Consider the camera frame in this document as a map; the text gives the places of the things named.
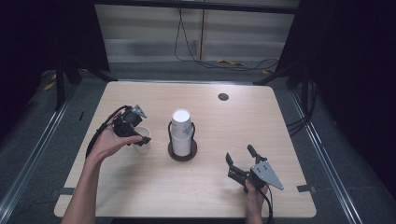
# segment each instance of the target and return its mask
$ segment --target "metal frame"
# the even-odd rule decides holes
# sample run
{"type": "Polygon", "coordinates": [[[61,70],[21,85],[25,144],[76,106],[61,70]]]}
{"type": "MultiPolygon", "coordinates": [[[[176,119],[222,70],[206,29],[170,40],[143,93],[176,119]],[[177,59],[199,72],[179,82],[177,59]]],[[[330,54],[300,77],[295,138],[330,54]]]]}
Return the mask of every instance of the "metal frame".
{"type": "Polygon", "coordinates": [[[245,11],[245,12],[262,12],[276,14],[296,14],[301,10],[297,7],[267,7],[257,5],[241,4],[224,4],[208,2],[187,2],[187,1],[145,1],[145,0],[94,0],[96,5],[110,6],[134,6],[134,7],[174,7],[174,8],[192,8],[192,9],[211,9],[222,11],[245,11]]]}
{"type": "MultiPolygon", "coordinates": [[[[301,118],[304,117],[305,113],[302,108],[302,102],[297,94],[296,91],[291,91],[291,98],[297,107],[297,111],[301,118]]],[[[314,124],[311,121],[306,123],[306,131],[314,145],[316,152],[318,153],[318,157],[320,162],[323,165],[323,168],[329,177],[330,183],[332,184],[332,188],[334,189],[334,193],[338,198],[341,206],[343,207],[346,217],[351,224],[361,224],[361,217],[353,203],[351,197],[349,196],[346,187],[344,186],[343,182],[341,181],[340,176],[338,175],[337,171],[335,170],[334,166],[332,165],[332,160],[330,159],[329,155],[325,147],[322,144],[322,141],[319,138],[317,131],[315,130],[314,124]]]]}
{"type": "Polygon", "coordinates": [[[26,163],[23,165],[17,178],[12,183],[11,187],[8,189],[6,195],[0,202],[0,224],[6,224],[9,217],[11,216],[18,200],[20,199],[23,191],[25,190],[27,183],[35,171],[41,157],[43,156],[51,137],[56,131],[59,123],[61,122],[64,112],[67,109],[74,93],[77,90],[77,85],[72,86],[69,96],[60,108],[52,115],[45,131],[38,140],[35,148],[33,149],[31,155],[29,156],[26,163]]]}
{"type": "Polygon", "coordinates": [[[247,81],[196,81],[196,80],[160,80],[160,79],[119,79],[121,82],[150,82],[150,83],[183,83],[183,84],[223,84],[236,86],[252,86],[247,81]]]}

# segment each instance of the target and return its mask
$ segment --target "white cup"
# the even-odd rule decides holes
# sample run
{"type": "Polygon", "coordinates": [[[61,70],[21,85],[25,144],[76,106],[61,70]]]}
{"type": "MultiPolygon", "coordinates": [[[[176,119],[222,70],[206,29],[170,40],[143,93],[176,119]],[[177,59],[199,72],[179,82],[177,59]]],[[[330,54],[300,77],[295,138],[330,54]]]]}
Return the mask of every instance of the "white cup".
{"type": "Polygon", "coordinates": [[[171,134],[176,139],[186,139],[191,136],[191,115],[187,109],[177,109],[172,114],[171,134]]]}
{"type": "MultiPolygon", "coordinates": [[[[134,130],[137,133],[140,133],[140,135],[149,137],[149,129],[145,127],[135,127],[134,130]]],[[[143,155],[149,152],[149,147],[150,147],[150,142],[143,144],[142,146],[134,144],[134,149],[137,151],[137,153],[143,155]]]]}
{"type": "Polygon", "coordinates": [[[191,153],[192,132],[185,139],[178,139],[172,135],[172,147],[176,155],[180,157],[188,156],[191,153]]]}

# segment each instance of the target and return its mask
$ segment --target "black curtain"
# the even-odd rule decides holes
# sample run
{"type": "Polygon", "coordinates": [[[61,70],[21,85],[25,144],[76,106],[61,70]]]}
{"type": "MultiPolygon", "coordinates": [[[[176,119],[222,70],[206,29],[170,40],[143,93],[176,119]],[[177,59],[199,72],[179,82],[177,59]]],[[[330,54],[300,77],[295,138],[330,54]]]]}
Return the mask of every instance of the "black curtain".
{"type": "Polygon", "coordinates": [[[340,129],[396,198],[396,8],[338,1],[311,71],[340,129]]]}
{"type": "Polygon", "coordinates": [[[87,64],[109,71],[93,1],[1,1],[0,136],[35,93],[41,74],[56,69],[61,57],[74,83],[79,76],[73,71],[87,64]]]}

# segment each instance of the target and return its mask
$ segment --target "wooden table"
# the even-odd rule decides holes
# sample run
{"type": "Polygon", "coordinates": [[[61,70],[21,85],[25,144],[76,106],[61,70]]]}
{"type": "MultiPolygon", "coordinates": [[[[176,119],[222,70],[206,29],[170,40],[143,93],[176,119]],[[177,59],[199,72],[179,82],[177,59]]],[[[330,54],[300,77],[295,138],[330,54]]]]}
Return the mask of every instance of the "wooden table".
{"type": "MultiPolygon", "coordinates": [[[[151,131],[150,152],[123,147],[103,163],[96,205],[99,217],[244,217],[246,194],[227,176],[226,153],[248,171],[251,144],[268,158],[284,190],[272,188],[275,217],[313,217],[316,208],[290,141],[274,92],[269,87],[225,84],[111,82],[93,116],[64,185],[75,188],[95,130],[122,105],[140,105],[148,115],[139,126],[151,131]],[[219,99],[220,93],[229,96],[219,99]],[[198,153],[175,161],[167,151],[168,123],[178,108],[191,112],[198,153]]],[[[61,195],[55,215],[71,199],[61,195]]],[[[262,215],[268,217],[266,203],[262,215]]]]}

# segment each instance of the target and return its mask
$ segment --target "cable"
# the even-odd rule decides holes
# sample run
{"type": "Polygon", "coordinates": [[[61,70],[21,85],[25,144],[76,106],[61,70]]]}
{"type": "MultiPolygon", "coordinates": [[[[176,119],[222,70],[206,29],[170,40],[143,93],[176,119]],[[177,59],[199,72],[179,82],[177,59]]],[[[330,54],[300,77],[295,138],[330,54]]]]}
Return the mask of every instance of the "cable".
{"type": "Polygon", "coordinates": [[[109,122],[112,118],[114,118],[114,116],[116,116],[116,114],[117,114],[119,111],[121,111],[122,109],[126,109],[126,108],[128,108],[128,107],[130,107],[130,106],[129,106],[129,105],[123,105],[122,107],[118,108],[116,111],[113,112],[113,114],[111,114],[111,115],[106,119],[106,121],[100,126],[100,128],[96,130],[95,135],[94,135],[93,138],[91,139],[91,142],[88,144],[88,148],[87,148],[87,152],[86,152],[86,154],[85,154],[85,158],[87,158],[87,157],[90,155],[90,153],[91,153],[91,151],[92,151],[92,148],[93,148],[93,145],[95,144],[95,142],[96,142],[96,140],[98,139],[99,135],[103,132],[103,130],[107,127],[107,125],[109,125],[108,122],[109,122]]]}
{"type": "Polygon", "coordinates": [[[266,224],[270,224],[273,221],[273,219],[274,219],[274,210],[273,210],[274,205],[273,205],[273,198],[272,198],[272,192],[271,192],[270,186],[268,184],[266,184],[266,186],[268,187],[268,189],[270,191],[271,202],[268,200],[267,196],[265,196],[265,194],[262,192],[262,190],[259,187],[254,186],[254,188],[256,188],[256,190],[260,193],[260,195],[268,203],[268,210],[269,210],[268,213],[269,213],[269,215],[268,215],[268,219],[267,219],[266,224]]]}
{"type": "Polygon", "coordinates": [[[293,137],[295,134],[297,134],[297,132],[299,132],[309,122],[309,120],[311,120],[312,114],[314,112],[316,100],[318,98],[318,88],[316,87],[316,85],[314,85],[314,82],[312,80],[310,84],[311,84],[311,90],[310,90],[311,108],[303,118],[298,119],[297,121],[294,121],[293,123],[287,125],[288,127],[296,125],[292,128],[289,128],[290,137],[293,137]]]}
{"type": "Polygon", "coordinates": [[[211,63],[204,63],[204,62],[202,62],[202,61],[197,61],[197,60],[194,58],[194,56],[192,55],[192,53],[191,53],[189,40],[188,40],[188,38],[187,38],[186,30],[185,30],[185,28],[184,28],[183,18],[182,18],[182,16],[181,16],[181,8],[178,9],[178,15],[179,15],[179,21],[178,21],[178,27],[177,27],[177,38],[176,38],[175,52],[174,52],[174,53],[175,53],[175,57],[176,57],[178,60],[182,61],[182,62],[195,62],[195,63],[197,63],[197,64],[199,64],[199,65],[201,65],[202,67],[205,67],[205,68],[222,68],[222,69],[231,70],[231,71],[246,72],[246,71],[252,71],[252,70],[264,70],[264,69],[268,69],[268,68],[271,68],[271,67],[274,67],[275,65],[277,65],[277,63],[278,63],[278,61],[279,61],[279,59],[264,59],[264,60],[260,61],[255,67],[252,67],[252,68],[248,68],[248,67],[225,67],[225,66],[214,65],[214,64],[211,64],[211,63]],[[183,59],[180,59],[180,58],[177,56],[177,42],[178,42],[178,37],[179,37],[179,33],[180,33],[180,26],[182,27],[183,34],[184,34],[184,38],[185,38],[185,40],[186,40],[187,49],[189,50],[189,54],[190,54],[192,60],[183,60],[183,59]],[[270,66],[266,66],[266,67],[263,67],[263,68],[259,68],[259,66],[260,66],[262,63],[264,63],[264,62],[269,62],[269,61],[275,61],[275,62],[274,62],[273,64],[271,64],[270,66]]]}

